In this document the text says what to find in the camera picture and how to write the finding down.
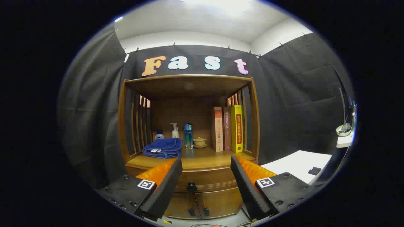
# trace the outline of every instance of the white ceiling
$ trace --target white ceiling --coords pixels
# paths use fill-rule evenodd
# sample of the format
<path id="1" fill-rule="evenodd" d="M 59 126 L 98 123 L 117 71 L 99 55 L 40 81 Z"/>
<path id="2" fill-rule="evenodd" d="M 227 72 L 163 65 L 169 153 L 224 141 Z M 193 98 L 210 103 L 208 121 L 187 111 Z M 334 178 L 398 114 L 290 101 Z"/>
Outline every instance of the white ceiling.
<path id="1" fill-rule="evenodd" d="M 158 0 L 114 23 L 119 40 L 156 32 L 204 32 L 252 43 L 289 18 L 257 0 Z"/>

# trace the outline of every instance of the light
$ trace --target light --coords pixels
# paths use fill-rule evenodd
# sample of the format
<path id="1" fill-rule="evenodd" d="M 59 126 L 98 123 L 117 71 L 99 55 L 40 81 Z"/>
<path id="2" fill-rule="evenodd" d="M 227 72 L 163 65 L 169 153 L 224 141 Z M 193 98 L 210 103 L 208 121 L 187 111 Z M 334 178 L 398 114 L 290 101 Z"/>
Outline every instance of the light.
<path id="1" fill-rule="evenodd" d="M 186 2 L 188 6 L 207 6 L 223 11 L 228 16 L 240 17 L 241 13 L 248 10 L 251 0 L 180 0 Z"/>
<path id="2" fill-rule="evenodd" d="M 122 20 L 124 17 L 118 17 L 117 19 L 115 19 L 115 22 L 118 22 L 120 20 Z"/>

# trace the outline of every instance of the white wall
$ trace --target white wall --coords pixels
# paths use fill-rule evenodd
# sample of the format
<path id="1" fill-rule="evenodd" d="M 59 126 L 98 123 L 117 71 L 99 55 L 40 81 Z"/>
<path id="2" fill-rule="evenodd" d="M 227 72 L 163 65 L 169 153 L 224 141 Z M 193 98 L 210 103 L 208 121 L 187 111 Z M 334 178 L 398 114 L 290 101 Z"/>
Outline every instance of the white wall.
<path id="1" fill-rule="evenodd" d="M 279 43 L 286 43 L 304 34 L 312 33 L 305 26 L 297 22 L 296 20 L 289 18 L 286 19 L 266 32 L 262 33 L 251 43 L 251 52 L 254 54 L 264 55 L 271 50 L 280 46 Z"/>
<path id="2" fill-rule="evenodd" d="M 122 47 L 126 48 L 126 53 L 136 51 L 137 47 L 139 47 L 139 50 L 142 50 L 158 46 L 170 46 L 174 42 L 175 45 L 205 45 L 224 48 L 230 45 L 230 48 L 235 50 L 245 52 L 251 50 L 251 46 L 248 43 L 200 32 L 158 32 L 120 40 Z"/>

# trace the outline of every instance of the small bottle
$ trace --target small bottle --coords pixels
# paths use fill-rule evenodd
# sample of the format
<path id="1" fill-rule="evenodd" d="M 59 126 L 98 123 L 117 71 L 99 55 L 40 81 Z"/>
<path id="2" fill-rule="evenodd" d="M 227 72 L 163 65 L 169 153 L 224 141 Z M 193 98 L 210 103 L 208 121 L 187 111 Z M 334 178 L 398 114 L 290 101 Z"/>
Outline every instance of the small bottle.
<path id="1" fill-rule="evenodd" d="M 194 141 L 192 139 L 192 124 L 184 124 L 184 137 L 185 137 L 185 149 L 192 149 L 194 147 Z"/>
<path id="2" fill-rule="evenodd" d="M 155 137 L 156 139 L 164 139 L 164 135 L 163 132 L 161 131 L 161 129 L 157 130 L 157 135 Z"/>
<path id="3" fill-rule="evenodd" d="M 178 137 L 178 127 L 177 127 L 177 123 L 170 123 L 173 125 L 173 130 L 171 131 L 171 136 L 173 138 L 179 138 Z"/>

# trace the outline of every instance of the wooden cabinet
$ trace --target wooden cabinet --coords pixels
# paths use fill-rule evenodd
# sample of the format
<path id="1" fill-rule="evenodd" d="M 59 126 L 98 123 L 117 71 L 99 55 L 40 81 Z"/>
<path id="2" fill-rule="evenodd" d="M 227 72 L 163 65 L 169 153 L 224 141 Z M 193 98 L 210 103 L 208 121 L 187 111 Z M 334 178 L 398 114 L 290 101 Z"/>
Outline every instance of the wooden cabinet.
<path id="1" fill-rule="evenodd" d="M 242 206 L 237 187 L 202 193 L 175 192 L 164 215 L 178 219 L 214 219 L 237 214 Z"/>
<path id="2" fill-rule="evenodd" d="M 237 214 L 243 206 L 238 187 L 222 191 L 195 193 L 195 197 L 202 219 L 214 219 Z"/>
<path id="3" fill-rule="evenodd" d="M 195 194 L 175 192 L 164 215 L 177 219 L 201 219 Z"/>
<path id="4" fill-rule="evenodd" d="M 230 162 L 231 156 L 235 155 L 258 163 L 260 125 L 255 89 L 252 77 L 221 75 L 172 75 L 123 81 L 118 105 L 118 135 L 122 157 L 131 176 L 136 177 L 168 161 L 142 153 L 143 148 L 153 142 L 158 128 L 162 129 L 166 138 L 171 138 L 170 123 L 175 122 L 178 124 L 179 138 L 183 140 L 184 132 L 181 128 L 185 122 L 191 122 L 194 138 L 208 139 L 207 146 L 202 149 L 186 150 L 183 143 L 183 171 L 165 212 L 166 216 L 178 219 L 213 219 L 237 214 L 240 210 L 242 199 Z M 246 91 L 250 100 L 245 99 Z M 211 111 L 213 107 L 229 105 L 228 98 L 235 94 L 240 98 L 237 103 L 243 106 L 243 152 L 216 152 L 210 139 Z M 248 101 L 251 104 L 250 119 L 246 117 L 245 103 Z M 247 120 L 251 122 L 248 139 L 252 141 L 252 146 L 249 150 Z M 197 191 L 187 191 L 189 182 L 196 184 Z"/>

